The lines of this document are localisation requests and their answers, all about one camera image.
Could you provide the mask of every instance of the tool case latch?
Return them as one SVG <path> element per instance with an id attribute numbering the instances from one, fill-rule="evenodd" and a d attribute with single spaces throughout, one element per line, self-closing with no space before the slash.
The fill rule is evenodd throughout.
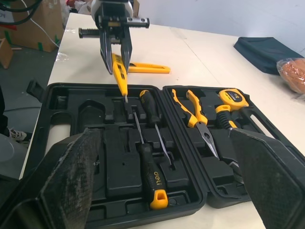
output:
<path id="1" fill-rule="evenodd" d="M 36 99 L 38 99 L 39 102 L 42 103 L 45 90 L 37 82 L 37 80 L 34 79 L 34 80 L 30 81 L 28 88 L 27 88 L 27 93 L 34 96 Z"/>

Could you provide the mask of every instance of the black cable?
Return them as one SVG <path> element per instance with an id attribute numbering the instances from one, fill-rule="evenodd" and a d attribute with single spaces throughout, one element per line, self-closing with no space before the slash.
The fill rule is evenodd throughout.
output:
<path id="1" fill-rule="evenodd" d="M 9 11 L 9 12 L 15 12 L 15 13 L 22 13 L 22 12 L 26 12 L 26 11 L 32 10 L 35 7 L 38 7 L 41 2 L 42 2 L 42 0 L 38 0 L 33 5 L 31 5 L 31 6 L 27 7 L 27 8 L 23 8 L 23 9 L 11 9 L 11 8 L 7 8 L 6 6 L 1 6 L 0 5 L 0 10 Z"/>
<path id="2" fill-rule="evenodd" d="M 31 13 L 25 18 L 25 19 L 22 19 L 20 21 L 17 21 L 17 22 L 1 22 L 0 21 L 0 25 L 20 25 L 20 24 L 23 24 L 25 22 L 27 22 L 29 19 L 31 19 L 31 17 L 34 15 L 35 11 L 37 10 L 38 6 L 35 7 Z"/>

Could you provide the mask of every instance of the cable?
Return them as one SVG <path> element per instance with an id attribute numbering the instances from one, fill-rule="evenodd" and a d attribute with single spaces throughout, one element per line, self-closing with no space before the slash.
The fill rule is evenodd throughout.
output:
<path id="1" fill-rule="evenodd" d="M 21 0 L 22 1 L 22 3 L 24 4 L 24 6 L 25 7 L 27 7 L 27 5 L 25 4 L 25 2 L 24 2 L 24 0 Z M 47 35 L 47 37 L 50 39 L 50 41 L 53 43 L 53 44 L 55 44 L 55 46 L 57 47 L 57 48 L 59 48 L 59 46 L 52 40 L 52 38 L 47 34 L 47 32 L 39 25 L 39 24 L 37 24 L 37 22 L 35 22 L 32 18 L 30 18 L 30 20 L 35 24 L 35 25 L 37 25 L 46 35 Z"/>
<path id="2" fill-rule="evenodd" d="M 23 24 L 25 22 L 27 22 L 29 19 L 31 19 L 31 17 L 34 15 L 35 11 L 37 10 L 38 7 L 34 8 L 31 13 L 28 12 L 28 17 L 26 17 L 25 19 L 22 19 L 20 21 L 17 22 L 1 22 L 0 21 L 0 25 L 20 25 Z"/>
<path id="3" fill-rule="evenodd" d="M 32 10 L 35 7 L 38 7 L 41 2 L 42 2 L 42 0 L 38 0 L 33 5 L 31 5 L 29 7 L 26 7 L 24 9 L 11 9 L 11 8 L 7 8 L 6 6 L 1 6 L 0 5 L 0 10 L 9 11 L 9 12 L 15 12 L 15 13 L 21 13 L 21 12 L 25 12 L 25 11 L 28 11 L 28 10 Z"/>
<path id="4" fill-rule="evenodd" d="M 19 107 L 19 108 L 14 108 L 14 109 L 8 109 L 8 110 L 5 110 L 4 112 L 27 110 L 27 109 L 41 109 L 41 107 L 40 106 Z"/>

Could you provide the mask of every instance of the yellow pliers handle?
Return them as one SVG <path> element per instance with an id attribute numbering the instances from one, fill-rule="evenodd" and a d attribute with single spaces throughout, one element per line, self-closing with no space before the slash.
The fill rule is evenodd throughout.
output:
<path id="1" fill-rule="evenodd" d="M 208 124 L 208 119 L 203 115 L 202 108 L 201 108 L 200 101 L 199 101 L 198 97 L 191 90 L 188 90 L 186 92 L 186 98 L 191 100 L 191 102 L 193 103 L 193 105 L 195 107 L 195 116 L 196 116 L 197 120 L 199 122 L 204 123 L 205 125 L 207 125 Z"/>
<path id="2" fill-rule="evenodd" d="M 208 120 L 202 113 L 200 101 L 197 96 L 194 95 L 191 90 L 188 90 L 186 93 L 186 97 L 193 103 L 195 107 L 195 115 L 193 115 L 185 106 L 183 106 L 183 104 L 178 100 L 176 90 L 172 89 L 172 98 L 175 103 L 182 108 L 183 113 L 186 116 L 187 126 L 193 128 L 198 122 L 202 122 L 206 125 Z"/>

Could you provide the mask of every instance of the black bag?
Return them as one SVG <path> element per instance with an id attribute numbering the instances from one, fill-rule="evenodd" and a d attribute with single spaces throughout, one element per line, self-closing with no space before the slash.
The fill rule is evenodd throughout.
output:
<path id="1" fill-rule="evenodd" d="M 286 58 L 303 58 L 274 37 L 240 37 L 234 48 L 264 73 L 279 75 L 276 62 Z"/>

